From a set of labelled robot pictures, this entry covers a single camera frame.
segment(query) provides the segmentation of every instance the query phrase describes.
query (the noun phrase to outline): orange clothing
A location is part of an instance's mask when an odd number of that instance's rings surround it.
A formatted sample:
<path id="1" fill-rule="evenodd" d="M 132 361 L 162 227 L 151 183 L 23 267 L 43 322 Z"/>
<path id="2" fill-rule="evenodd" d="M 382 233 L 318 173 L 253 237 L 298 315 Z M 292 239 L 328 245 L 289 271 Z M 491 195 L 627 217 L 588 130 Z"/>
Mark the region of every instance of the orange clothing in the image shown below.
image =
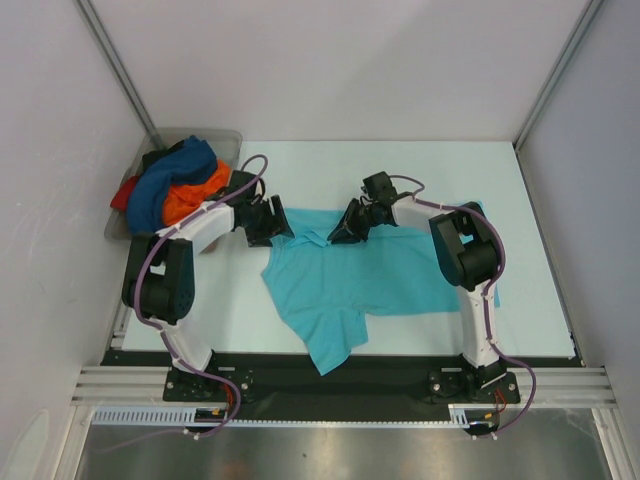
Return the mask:
<path id="1" fill-rule="evenodd" d="M 164 224 L 173 225 L 194 212 L 207 196 L 226 187 L 230 176 L 229 165 L 218 160 L 218 168 L 202 185 L 171 185 L 162 206 Z"/>

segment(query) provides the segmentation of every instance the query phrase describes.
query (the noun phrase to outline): white wall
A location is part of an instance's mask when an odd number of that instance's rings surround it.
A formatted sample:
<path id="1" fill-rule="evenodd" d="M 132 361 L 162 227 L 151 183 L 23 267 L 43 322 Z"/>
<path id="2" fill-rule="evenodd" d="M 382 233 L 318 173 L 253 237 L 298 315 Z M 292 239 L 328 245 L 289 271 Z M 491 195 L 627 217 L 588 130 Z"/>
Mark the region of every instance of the white wall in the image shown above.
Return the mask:
<path id="1" fill-rule="evenodd" d="M 158 126 L 513 140 L 586 0 L 95 0 Z"/>
<path id="2" fill-rule="evenodd" d="M 44 408 L 40 478 L 106 340 L 126 250 L 102 230 L 143 133 L 71 0 L 2 7 L 0 471 Z"/>
<path id="3" fill-rule="evenodd" d="M 638 447 L 639 19 L 637 0 L 605 5 L 524 151 L 578 341 Z"/>

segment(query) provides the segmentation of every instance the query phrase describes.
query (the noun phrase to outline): metal floor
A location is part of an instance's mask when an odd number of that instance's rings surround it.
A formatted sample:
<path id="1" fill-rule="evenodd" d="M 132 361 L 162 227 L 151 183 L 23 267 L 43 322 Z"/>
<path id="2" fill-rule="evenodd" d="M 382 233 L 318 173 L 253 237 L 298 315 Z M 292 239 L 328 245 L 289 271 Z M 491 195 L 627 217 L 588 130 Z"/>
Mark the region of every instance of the metal floor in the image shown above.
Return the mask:
<path id="1" fill-rule="evenodd" d="M 610 479 L 590 410 L 535 410 L 498 441 L 461 430 L 225 428 L 199 442 L 149 427 L 94 426 L 76 480 Z"/>

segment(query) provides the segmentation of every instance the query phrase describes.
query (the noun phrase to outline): gray plastic container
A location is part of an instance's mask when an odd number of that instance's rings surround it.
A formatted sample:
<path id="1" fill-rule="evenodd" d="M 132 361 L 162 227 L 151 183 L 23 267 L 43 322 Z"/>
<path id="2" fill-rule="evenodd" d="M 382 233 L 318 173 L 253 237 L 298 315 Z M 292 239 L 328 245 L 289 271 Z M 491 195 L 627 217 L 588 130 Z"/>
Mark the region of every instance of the gray plastic container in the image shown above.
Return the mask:
<path id="1" fill-rule="evenodd" d="M 206 140 L 211 148 L 216 152 L 216 156 L 229 165 L 232 169 L 238 168 L 238 157 L 240 156 L 240 146 L 242 145 L 242 135 L 234 130 L 212 130 L 208 128 L 159 128 L 158 134 L 166 147 L 183 140 L 190 135 Z M 131 167 L 122 176 L 120 186 L 129 178 L 138 175 L 142 170 L 142 156 L 154 150 L 149 135 L 144 137 L 142 145 L 138 149 Z M 107 226 L 104 229 L 104 236 L 110 241 L 131 240 L 131 232 L 127 225 L 127 219 L 123 212 L 113 210 Z"/>

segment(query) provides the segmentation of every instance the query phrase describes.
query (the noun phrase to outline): white table surface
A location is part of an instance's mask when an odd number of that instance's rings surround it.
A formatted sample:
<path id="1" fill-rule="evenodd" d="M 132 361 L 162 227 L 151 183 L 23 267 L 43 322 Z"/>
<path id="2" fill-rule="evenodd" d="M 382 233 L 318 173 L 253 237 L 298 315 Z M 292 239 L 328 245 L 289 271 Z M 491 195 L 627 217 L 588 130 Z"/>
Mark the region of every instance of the white table surface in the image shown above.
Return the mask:
<path id="1" fill-rule="evenodd" d="M 426 184 L 420 195 L 444 203 L 481 200 L 498 229 L 507 266 L 498 283 L 497 330 L 505 353 L 573 357 L 567 324 L 525 186 L 507 142 L 245 142 L 241 162 L 269 157 L 267 193 L 286 207 L 338 209 L 360 193 L 362 179 L 381 170 Z M 258 171 L 256 160 L 251 171 Z M 395 180 L 398 191 L 413 185 Z M 268 248 L 247 248 L 244 232 L 223 237 L 196 258 L 192 308 L 200 331 L 220 352 L 301 353 L 302 341 L 282 322 L 260 273 Z M 353 354 L 457 355 L 458 313 L 367 316 L 369 342 Z M 164 350 L 157 333 L 131 320 L 125 350 Z"/>

